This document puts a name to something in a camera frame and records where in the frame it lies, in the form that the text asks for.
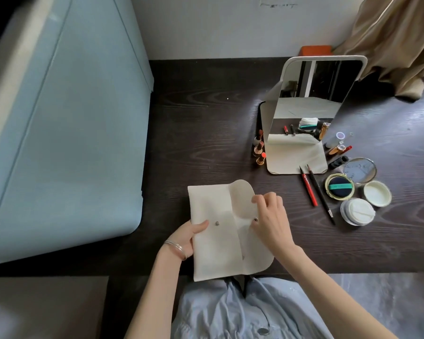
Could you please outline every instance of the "bracelet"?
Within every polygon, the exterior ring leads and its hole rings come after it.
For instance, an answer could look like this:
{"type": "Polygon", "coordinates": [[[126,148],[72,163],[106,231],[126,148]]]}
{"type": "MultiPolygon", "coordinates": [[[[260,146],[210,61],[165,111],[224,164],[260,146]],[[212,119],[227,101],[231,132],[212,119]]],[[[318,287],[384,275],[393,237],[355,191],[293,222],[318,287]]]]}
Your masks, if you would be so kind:
{"type": "Polygon", "coordinates": [[[182,260],[186,260],[187,259],[187,255],[185,254],[185,252],[184,252],[184,250],[183,250],[183,248],[182,248],[181,245],[179,245],[177,243],[173,243],[172,241],[169,241],[169,240],[165,240],[164,244],[173,245],[176,249],[178,249],[178,251],[181,251],[182,254],[184,255],[184,259],[182,259],[182,260]]]}

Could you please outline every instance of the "white wall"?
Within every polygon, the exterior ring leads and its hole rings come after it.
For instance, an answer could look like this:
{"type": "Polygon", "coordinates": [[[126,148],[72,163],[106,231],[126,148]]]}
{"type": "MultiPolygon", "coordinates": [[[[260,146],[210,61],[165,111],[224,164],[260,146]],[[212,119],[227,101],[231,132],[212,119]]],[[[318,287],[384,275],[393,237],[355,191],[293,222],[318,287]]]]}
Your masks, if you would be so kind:
{"type": "Polygon", "coordinates": [[[96,339],[108,277],[0,278],[0,339],[96,339]]]}
{"type": "Polygon", "coordinates": [[[150,60],[296,56],[303,45],[339,45],[362,2],[132,1],[150,60]]]}

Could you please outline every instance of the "white round container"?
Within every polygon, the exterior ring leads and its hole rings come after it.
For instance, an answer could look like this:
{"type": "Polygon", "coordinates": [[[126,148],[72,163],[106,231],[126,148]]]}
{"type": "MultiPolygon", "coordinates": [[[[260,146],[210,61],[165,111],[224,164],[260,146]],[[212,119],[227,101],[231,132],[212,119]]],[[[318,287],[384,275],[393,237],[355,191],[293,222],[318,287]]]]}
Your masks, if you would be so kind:
{"type": "Polygon", "coordinates": [[[363,187],[363,197],[376,207],[386,207],[392,200],[389,188],[379,181],[366,183],[363,187]]]}
{"type": "Polygon", "coordinates": [[[369,202],[360,198],[351,198],[341,203],[341,215],[353,226],[366,226],[375,217],[375,210],[369,202]]]}

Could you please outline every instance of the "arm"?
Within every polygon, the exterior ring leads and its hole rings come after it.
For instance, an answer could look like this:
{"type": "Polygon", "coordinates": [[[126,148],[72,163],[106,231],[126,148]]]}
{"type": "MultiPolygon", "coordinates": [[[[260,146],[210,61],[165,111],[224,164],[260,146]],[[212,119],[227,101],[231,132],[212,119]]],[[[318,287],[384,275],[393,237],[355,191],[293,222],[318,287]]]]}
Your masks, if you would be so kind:
{"type": "MultiPolygon", "coordinates": [[[[193,255],[192,237],[205,230],[209,222],[190,221],[170,235],[169,240],[182,246],[185,255],[193,255]]],[[[169,338],[179,268],[184,256],[174,246],[164,244],[155,258],[149,280],[141,296],[125,339],[169,338]]]]}
{"type": "Polygon", "coordinates": [[[294,244],[280,196],[255,195],[253,202],[259,213],[254,231],[305,291],[334,338],[396,338],[294,244]]]}

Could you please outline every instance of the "hand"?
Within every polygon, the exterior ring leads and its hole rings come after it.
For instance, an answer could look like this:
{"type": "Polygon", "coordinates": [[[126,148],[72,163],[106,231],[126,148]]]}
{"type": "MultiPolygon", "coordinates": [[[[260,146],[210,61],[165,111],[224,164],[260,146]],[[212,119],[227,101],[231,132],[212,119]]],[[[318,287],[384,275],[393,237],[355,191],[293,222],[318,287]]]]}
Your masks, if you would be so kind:
{"type": "MultiPolygon", "coordinates": [[[[199,225],[193,225],[192,222],[189,220],[185,224],[183,224],[181,227],[179,227],[177,230],[175,230],[175,232],[170,235],[168,240],[172,241],[173,243],[181,245],[182,249],[184,250],[188,258],[191,255],[193,255],[193,243],[192,243],[193,235],[204,231],[208,226],[209,226],[209,220],[205,220],[199,225]]],[[[178,249],[176,249],[173,245],[170,245],[170,246],[172,247],[173,251],[176,251],[178,253],[180,257],[182,256],[182,253],[179,252],[178,249]]]]}
{"type": "Polygon", "coordinates": [[[258,221],[251,227],[274,256],[295,247],[283,199],[275,193],[254,195],[251,202],[258,205],[258,221]]]}

